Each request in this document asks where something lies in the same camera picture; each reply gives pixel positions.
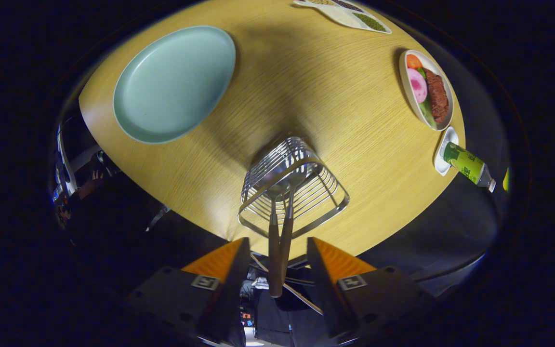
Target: metal wire rack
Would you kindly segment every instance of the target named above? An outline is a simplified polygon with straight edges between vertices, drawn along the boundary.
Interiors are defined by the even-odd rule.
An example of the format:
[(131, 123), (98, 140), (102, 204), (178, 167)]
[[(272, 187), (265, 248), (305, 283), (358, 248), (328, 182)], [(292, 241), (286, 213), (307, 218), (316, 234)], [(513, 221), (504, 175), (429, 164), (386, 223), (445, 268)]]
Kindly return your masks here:
[[(269, 151), (247, 172), (241, 191), (239, 222), (260, 235), (269, 237), (267, 230), (271, 200), (265, 192), (300, 167), (304, 167), (306, 179), (295, 191), (293, 218), (295, 225), (302, 227), (293, 232), (293, 239), (346, 208), (350, 196), (344, 187), (301, 138), (292, 136)], [(283, 224), (286, 204), (286, 199), (278, 200), (276, 204), (279, 224)]]

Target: light blue plate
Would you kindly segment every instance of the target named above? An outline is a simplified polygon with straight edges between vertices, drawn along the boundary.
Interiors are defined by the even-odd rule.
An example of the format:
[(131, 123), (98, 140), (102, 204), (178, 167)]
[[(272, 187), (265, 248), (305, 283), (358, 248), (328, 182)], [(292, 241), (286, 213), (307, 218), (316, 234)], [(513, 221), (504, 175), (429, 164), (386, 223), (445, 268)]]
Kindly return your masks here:
[(215, 27), (170, 33), (143, 49), (119, 76), (113, 110), (123, 131), (144, 143), (166, 143), (199, 125), (233, 76), (235, 46)]

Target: plastic bottle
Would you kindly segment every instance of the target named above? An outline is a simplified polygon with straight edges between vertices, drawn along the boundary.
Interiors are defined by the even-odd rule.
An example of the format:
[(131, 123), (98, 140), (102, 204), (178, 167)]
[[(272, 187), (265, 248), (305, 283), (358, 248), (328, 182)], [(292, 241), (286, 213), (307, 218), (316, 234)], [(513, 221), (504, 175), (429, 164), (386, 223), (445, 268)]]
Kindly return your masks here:
[(479, 187), (486, 187), (493, 192), (496, 181), (489, 175), (487, 164), (458, 145), (448, 142), (443, 159)]

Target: pink radish slice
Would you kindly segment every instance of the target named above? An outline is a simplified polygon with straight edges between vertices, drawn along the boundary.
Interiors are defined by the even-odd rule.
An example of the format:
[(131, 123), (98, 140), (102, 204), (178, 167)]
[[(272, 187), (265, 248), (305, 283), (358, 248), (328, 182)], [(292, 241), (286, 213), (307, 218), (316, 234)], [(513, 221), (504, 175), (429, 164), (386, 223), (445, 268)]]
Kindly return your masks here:
[(414, 98), (417, 103), (420, 104), (425, 101), (427, 97), (427, 83), (423, 76), (415, 69), (408, 68), (408, 79), (410, 79), (410, 85), (414, 91)]

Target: black background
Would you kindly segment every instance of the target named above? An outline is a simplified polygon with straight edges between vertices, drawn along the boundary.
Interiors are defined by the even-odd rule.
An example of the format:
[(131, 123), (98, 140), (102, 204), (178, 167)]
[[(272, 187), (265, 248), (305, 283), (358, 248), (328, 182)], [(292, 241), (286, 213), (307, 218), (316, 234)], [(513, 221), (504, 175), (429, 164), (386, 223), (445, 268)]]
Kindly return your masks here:
[[(170, 12), (184, 6), (0, 3), (0, 345), (168, 343), (75, 270), (68, 247), (53, 236), (46, 189), (57, 108), (49, 103), (69, 90), (58, 81), (79, 68), (77, 62), (95, 59), (84, 55), (95, 44), (159, 4)], [(555, 345), (555, 3), (400, 4), (461, 42), (498, 76), (523, 119), (534, 176), (520, 227), (505, 233), (510, 236), (494, 256), (421, 326), (417, 341)]]

